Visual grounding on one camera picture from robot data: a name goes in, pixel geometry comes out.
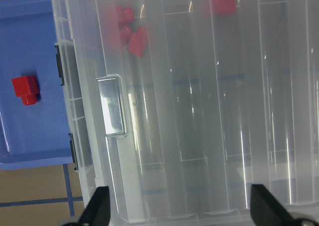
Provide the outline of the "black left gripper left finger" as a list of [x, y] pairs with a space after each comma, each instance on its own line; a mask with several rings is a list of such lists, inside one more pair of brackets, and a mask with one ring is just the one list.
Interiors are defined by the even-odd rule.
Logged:
[[108, 226], [111, 219], [108, 186], [98, 187], [78, 220], [80, 226]]

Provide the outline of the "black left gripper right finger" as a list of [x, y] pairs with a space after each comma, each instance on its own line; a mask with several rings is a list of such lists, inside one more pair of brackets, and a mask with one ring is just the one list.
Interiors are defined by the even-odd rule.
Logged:
[[256, 226], [301, 226], [262, 184], [251, 185], [250, 216]]

